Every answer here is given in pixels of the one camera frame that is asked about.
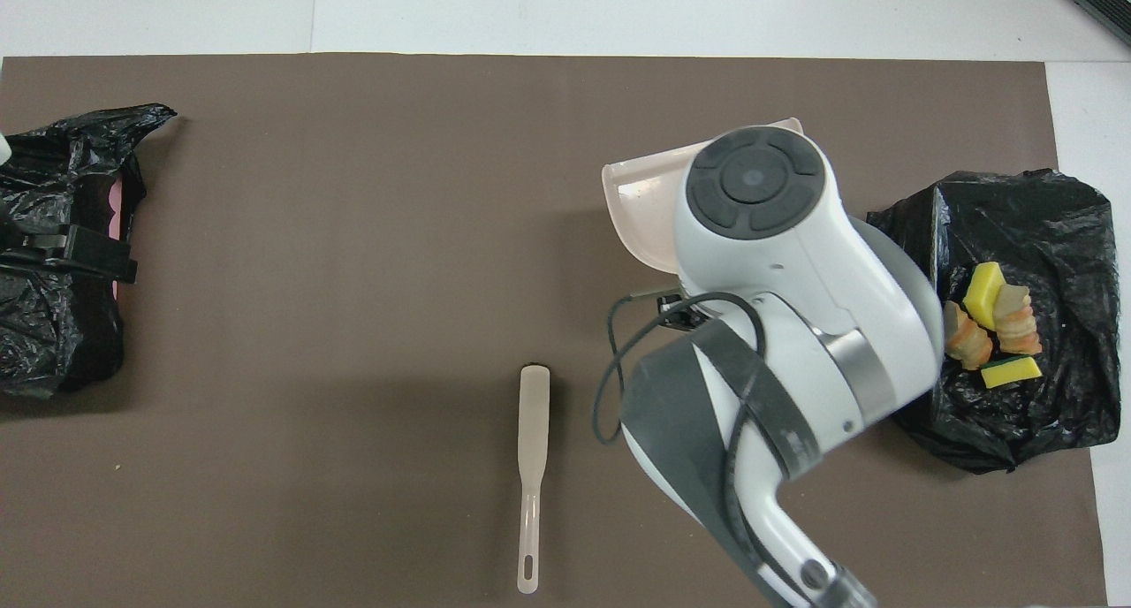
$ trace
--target plastic spatula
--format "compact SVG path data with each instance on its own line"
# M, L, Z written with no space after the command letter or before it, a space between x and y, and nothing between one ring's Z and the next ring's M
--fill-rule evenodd
M523 528L518 537L518 590L538 590L538 496L550 435L550 371L523 367L518 388L518 475L523 479Z

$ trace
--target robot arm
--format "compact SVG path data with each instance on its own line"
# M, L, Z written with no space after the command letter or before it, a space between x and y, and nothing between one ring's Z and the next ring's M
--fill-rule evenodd
M680 281L715 319L638 363L627 443L774 605L873 606L776 494L933 385L933 289L897 245L849 220L828 159L800 132L723 134L679 177Z

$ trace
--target sponge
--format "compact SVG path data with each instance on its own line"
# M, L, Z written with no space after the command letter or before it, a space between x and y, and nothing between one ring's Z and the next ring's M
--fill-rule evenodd
M970 313L970 318L986 330L994 330L993 306L998 303L1001 286L1004 285L1005 277L1001 273L998 261L986 261L975 267L974 278L970 278L970 286L966 289L962 305Z
M1017 380L1039 379L1041 376L1041 367L1037 366L1037 362L1033 357L1007 358L982 367L982 380L985 380L986 388L990 390L1005 383L1015 383Z

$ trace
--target black garbage bag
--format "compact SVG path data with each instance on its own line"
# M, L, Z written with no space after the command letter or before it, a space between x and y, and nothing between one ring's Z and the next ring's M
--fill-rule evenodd
M1119 277L1102 193L1051 170L958 172L867 222L910 254L941 302L961 305L974 266L998 261L1007 283L1029 287L1044 347L1034 357L1042 379L993 390L947 358L934 390L895 415L912 438L973 474L1115 440Z
M122 365L116 283L133 281L133 149L176 113L90 112L8 136L0 165L0 391L51 399Z

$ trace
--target brown paper sheet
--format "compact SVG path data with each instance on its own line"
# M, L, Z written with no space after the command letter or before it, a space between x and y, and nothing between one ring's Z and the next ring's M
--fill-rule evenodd
M150 101L181 116L139 150L126 367L0 418L5 606L765 605L590 436L607 306L671 281L620 245L601 166L789 115L853 214L1055 165L1031 63L5 60L5 132ZM526 362L554 390L532 597ZM884 606L1104 601L1083 451L967 476L880 424L782 503Z

